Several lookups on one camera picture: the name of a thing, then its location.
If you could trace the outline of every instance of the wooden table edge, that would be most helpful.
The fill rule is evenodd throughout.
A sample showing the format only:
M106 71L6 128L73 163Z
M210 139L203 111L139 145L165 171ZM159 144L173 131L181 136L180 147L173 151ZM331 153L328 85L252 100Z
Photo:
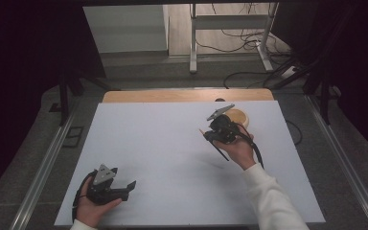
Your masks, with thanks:
M185 103L226 101L274 101L269 89L155 89L109 91L103 103Z

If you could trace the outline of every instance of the white surface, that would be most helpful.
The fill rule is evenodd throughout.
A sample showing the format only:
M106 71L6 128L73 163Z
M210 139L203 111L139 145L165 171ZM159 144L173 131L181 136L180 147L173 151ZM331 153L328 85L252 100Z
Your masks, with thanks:
M167 51L163 6L84 7L100 53Z
M55 225L71 225L75 192L102 163L119 168L112 188L137 180L129 200L103 218L112 226L247 225L257 219L242 169L199 133L217 108L235 104L250 119L264 168L306 222L325 221L277 102L102 103Z

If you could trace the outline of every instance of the right hand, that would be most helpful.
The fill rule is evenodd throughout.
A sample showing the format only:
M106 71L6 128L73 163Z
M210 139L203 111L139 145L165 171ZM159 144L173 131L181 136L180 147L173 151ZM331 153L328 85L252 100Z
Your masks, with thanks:
M238 125L239 130L244 135L248 135L242 125ZM220 141L214 141L214 145L222 150L228 152L229 157L235 161L245 171L256 164L253 159L253 149L250 145L240 136L230 144L223 144Z

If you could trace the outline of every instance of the white long sleeve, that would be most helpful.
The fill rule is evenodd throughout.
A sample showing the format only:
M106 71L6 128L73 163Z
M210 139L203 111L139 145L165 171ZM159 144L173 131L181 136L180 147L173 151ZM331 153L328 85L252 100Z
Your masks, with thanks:
M74 224L70 230L97 230L97 229L87 226L83 222L80 222L77 219L74 219Z
M261 230L309 229L283 188L265 172L261 164L245 170L243 177Z

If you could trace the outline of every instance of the metal stand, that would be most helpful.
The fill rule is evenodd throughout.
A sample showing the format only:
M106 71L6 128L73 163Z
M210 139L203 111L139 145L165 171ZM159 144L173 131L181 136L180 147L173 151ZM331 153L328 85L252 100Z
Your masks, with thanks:
M121 90L118 88L113 88L111 85L108 85L96 78L92 78L79 69L64 67L62 73L58 78L59 97L61 104L61 121L59 124L60 126L64 125L69 115L67 89L70 88L70 91L74 96L81 96L83 94L84 89L80 82L79 77L91 81L92 83L98 85L99 87L103 88L106 91Z
M266 53L265 45L278 3L274 3L268 15L200 15L196 16L196 4L192 5L191 14L191 52L190 73L196 73L196 31L197 30L240 30L264 29L262 41L256 42L259 55L267 72L273 67Z

